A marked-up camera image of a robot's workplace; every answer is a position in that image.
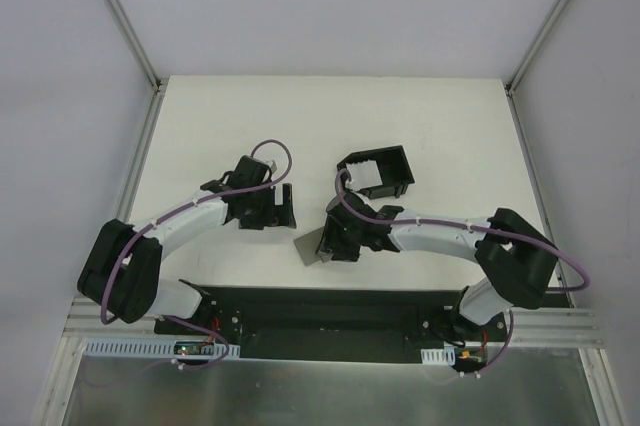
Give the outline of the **grey leather card holder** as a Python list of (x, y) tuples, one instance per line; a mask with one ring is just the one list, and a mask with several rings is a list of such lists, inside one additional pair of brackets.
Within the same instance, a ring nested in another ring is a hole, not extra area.
[(324, 230), (313, 230), (294, 240), (294, 246), (305, 266), (311, 266), (316, 262), (327, 263), (332, 260), (333, 253), (326, 247)]

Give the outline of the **black plastic card box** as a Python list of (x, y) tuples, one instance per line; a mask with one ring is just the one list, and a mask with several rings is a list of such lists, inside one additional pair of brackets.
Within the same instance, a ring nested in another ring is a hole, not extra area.
[(336, 169), (347, 171), (347, 176), (341, 176), (346, 189), (371, 200), (399, 198), (415, 183), (402, 145), (350, 153), (337, 163)]

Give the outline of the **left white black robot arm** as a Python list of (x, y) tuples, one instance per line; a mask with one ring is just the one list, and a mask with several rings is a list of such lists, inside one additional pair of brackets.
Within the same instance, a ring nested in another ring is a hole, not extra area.
[(245, 194), (219, 197), (230, 187), (212, 180), (185, 203), (137, 224), (105, 223), (77, 281), (80, 294), (107, 303), (114, 320), (132, 324), (151, 316), (175, 316), (188, 334), (204, 333), (211, 311), (205, 292), (182, 280), (160, 277), (162, 262), (201, 234), (236, 220), (241, 229), (294, 228), (293, 189), (289, 183)]

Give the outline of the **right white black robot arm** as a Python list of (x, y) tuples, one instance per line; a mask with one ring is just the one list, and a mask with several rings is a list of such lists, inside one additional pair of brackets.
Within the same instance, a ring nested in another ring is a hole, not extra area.
[(511, 209), (469, 220), (422, 218), (401, 206), (374, 210), (357, 194), (333, 199), (314, 256), (323, 262), (356, 262), (363, 247), (423, 251), (478, 265), (485, 277), (461, 291), (450, 315), (452, 333), (466, 341), (512, 307), (540, 308), (557, 262), (553, 244)]

